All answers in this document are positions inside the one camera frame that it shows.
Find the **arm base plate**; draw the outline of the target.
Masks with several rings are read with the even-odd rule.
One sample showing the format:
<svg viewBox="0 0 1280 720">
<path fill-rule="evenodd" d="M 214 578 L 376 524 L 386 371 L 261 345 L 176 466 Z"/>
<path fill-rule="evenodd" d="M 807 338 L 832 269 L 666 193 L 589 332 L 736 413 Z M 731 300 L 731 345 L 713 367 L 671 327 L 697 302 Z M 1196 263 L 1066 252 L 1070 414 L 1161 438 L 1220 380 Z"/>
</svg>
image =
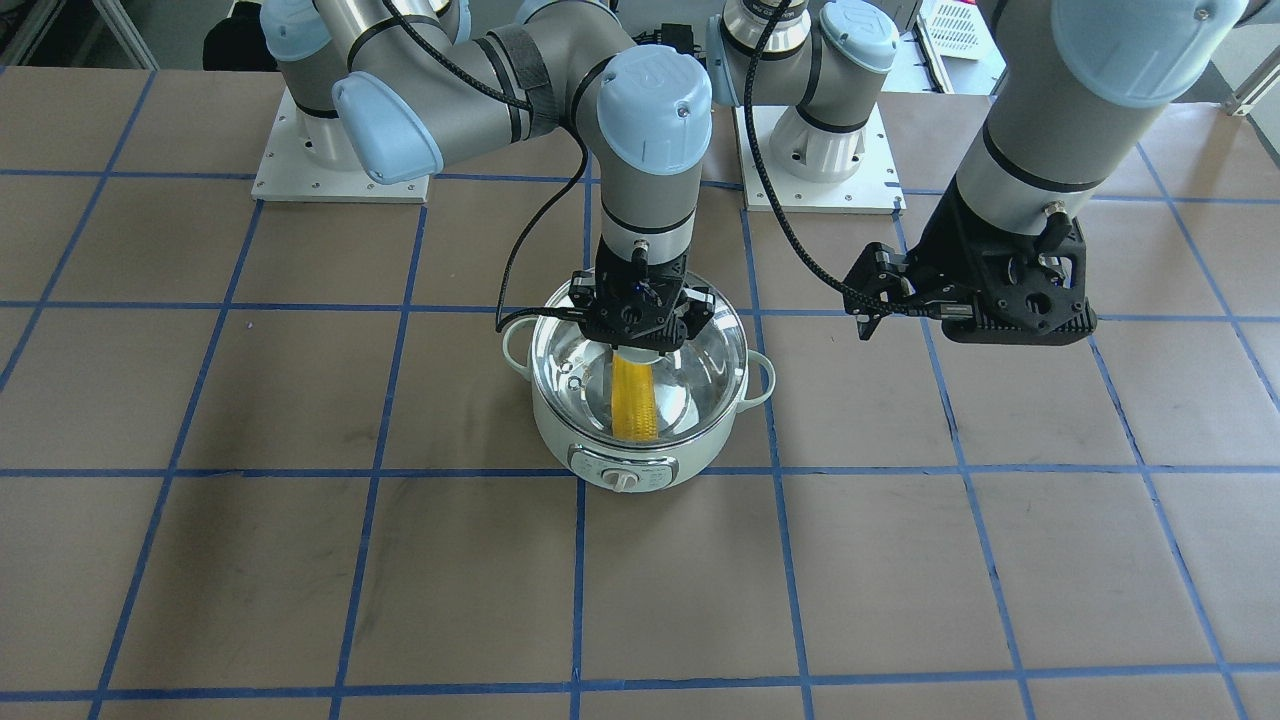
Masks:
<svg viewBox="0 0 1280 720">
<path fill-rule="evenodd" d="M 787 211 L 890 214 L 906 206 L 881 109 L 849 135 L 809 126 L 794 108 L 754 106 L 762 163 Z"/>
<path fill-rule="evenodd" d="M 429 178 L 380 184 L 366 174 L 338 119 L 302 111 L 282 95 L 251 197 L 264 202 L 415 204 L 428 200 Z"/>
</svg>

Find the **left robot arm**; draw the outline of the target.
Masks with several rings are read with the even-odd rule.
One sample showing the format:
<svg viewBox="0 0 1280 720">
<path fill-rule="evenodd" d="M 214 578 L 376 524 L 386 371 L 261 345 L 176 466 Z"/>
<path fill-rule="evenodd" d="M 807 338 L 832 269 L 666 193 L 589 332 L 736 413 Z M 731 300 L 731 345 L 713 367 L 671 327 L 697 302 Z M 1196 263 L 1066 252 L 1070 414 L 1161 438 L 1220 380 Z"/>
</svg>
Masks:
<svg viewBox="0 0 1280 720">
<path fill-rule="evenodd" d="M 960 343 L 1062 346 L 1097 327 L 1076 219 L 1231 29 L 1277 22 L 1275 1 L 980 1 L 1006 81 L 905 254 L 869 243 L 837 279 L 869 340 L 891 315 L 928 316 Z M 707 28 L 718 104 L 783 108 L 780 168 L 832 184 L 892 68 L 895 23 L 868 1 L 727 1 Z"/>
</svg>

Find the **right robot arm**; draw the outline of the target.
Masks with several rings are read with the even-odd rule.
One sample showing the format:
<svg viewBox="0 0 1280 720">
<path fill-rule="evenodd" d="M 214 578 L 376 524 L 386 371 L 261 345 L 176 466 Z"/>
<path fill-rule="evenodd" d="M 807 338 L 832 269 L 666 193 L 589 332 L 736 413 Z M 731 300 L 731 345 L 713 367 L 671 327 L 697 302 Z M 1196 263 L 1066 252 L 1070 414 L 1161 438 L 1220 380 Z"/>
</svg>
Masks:
<svg viewBox="0 0 1280 720">
<path fill-rule="evenodd" d="M 463 1 L 265 1 L 265 46 L 294 106 L 376 184 L 568 132 L 600 167 L 594 268 L 567 307 L 588 340 L 672 354 L 716 301 L 687 282 L 712 88 L 691 56 L 637 44 L 605 3 L 529 1 L 468 36 Z"/>
</svg>

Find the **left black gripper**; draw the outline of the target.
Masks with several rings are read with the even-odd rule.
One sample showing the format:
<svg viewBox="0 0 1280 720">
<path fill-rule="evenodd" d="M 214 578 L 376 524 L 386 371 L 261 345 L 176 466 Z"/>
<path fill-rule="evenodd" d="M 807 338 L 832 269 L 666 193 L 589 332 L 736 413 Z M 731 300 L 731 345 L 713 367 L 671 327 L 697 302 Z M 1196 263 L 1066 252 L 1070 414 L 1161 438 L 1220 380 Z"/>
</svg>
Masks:
<svg viewBox="0 0 1280 720">
<path fill-rule="evenodd" d="M 1064 346 L 1091 336 L 1085 241 L 1064 211 L 1042 214 L 1033 234 L 982 219 L 950 184 L 909 252 L 867 245 L 844 284 L 846 314 L 868 341 L 887 316 L 920 311 L 959 343 Z"/>
</svg>

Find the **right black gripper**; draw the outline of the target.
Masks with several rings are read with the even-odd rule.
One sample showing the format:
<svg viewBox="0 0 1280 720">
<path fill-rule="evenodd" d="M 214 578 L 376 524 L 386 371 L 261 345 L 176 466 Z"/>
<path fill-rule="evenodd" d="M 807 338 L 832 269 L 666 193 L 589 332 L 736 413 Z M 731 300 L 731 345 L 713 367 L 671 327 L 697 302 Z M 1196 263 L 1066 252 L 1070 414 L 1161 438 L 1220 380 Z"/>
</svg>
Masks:
<svg viewBox="0 0 1280 720">
<path fill-rule="evenodd" d="M 717 299 L 708 286 L 686 282 L 687 254 L 650 263 L 645 250 L 630 258 L 600 242 L 591 272 L 575 272 L 570 301 L 585 338 L 612 347 L 673 354 L 712 320 Z"/>
</svg>

